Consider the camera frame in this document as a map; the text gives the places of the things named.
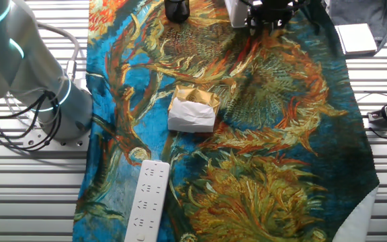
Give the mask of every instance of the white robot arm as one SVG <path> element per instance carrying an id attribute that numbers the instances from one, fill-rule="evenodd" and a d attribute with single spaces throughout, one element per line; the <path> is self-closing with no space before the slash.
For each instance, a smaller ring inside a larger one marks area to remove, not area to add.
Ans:
<path id="1" fill-rule="evenodd" d="M 61 123 L 54 135 L 70 140 L 84 134 L 91 124 L 92 99 L 72 83 L 75 61 L 63 70 L 44 45 L 32 10 L 23 0 L 0 0 L 0 97 L 8 91 L 26 106 L 42 96 L 56 95 Z M 47 99 L 38 112 L 43 121 L 54 119 L 54 106 Z M 51 124 L 43 129 L 50 132 Z"/>

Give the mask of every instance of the gold paper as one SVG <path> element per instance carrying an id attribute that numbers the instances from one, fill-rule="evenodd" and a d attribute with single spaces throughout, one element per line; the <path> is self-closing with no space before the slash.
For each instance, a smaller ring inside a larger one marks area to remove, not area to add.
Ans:
<path id="1" fill-rule="evenodd" d="M 169 104 L 168 110 L 173 107 L 174 99 L 178 97 L 180 100 L 198 102 L 200 104 L 206 104 L 213 108 L 214 113 L 217 115 L 219 111 L 220 100 L 219 97 L 208 91 L 202 91 L 192 87 L 184 87 L 177 85 L 173 94 L 173 99 Z"/>

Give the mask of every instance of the white power strip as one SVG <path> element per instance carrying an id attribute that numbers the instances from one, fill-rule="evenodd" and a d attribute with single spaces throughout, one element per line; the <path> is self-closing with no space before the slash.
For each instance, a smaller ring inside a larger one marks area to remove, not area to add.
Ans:
<path id="1" fill-rule="evenodd" d="M 169 164 L 142 162 L 125 242 L 156 242 L 169 177 Z"/>

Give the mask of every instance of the small box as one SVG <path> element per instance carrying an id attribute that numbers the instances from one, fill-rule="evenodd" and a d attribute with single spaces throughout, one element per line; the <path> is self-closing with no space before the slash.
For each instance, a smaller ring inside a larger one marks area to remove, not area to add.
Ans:
<path id="1" fill-rule="evenodd" d="M 208 91 L 177 86 L 168 111 L 168 129 L 182 132 L 213 132 L 219 97 Z"/>
<path id="2" fill-rule="evenodd" d="M 345 24 L 335 26 L 335 29 L 340 37 L 344 54 L 366 54 L 377 51 L 368 24 Z"/>

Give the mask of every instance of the blue fabric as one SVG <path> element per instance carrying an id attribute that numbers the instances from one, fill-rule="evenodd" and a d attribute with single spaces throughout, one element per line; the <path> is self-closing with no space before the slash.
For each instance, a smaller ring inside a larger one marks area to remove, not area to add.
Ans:
<path id="1" fill-rule="evenodd" d="M 320 2 L 271 36 L 232 29 L 223 1 L 191 0 L 181 25 L 163 1 L 111 3 L 91 2 L 94 124 L 73 240 L 123 241 L 141 162 L 160 159 L 158 241 L 332 241 L 378 178 Z M 175 85 L 220 97 L 214 133 L 167 130 Z"/>

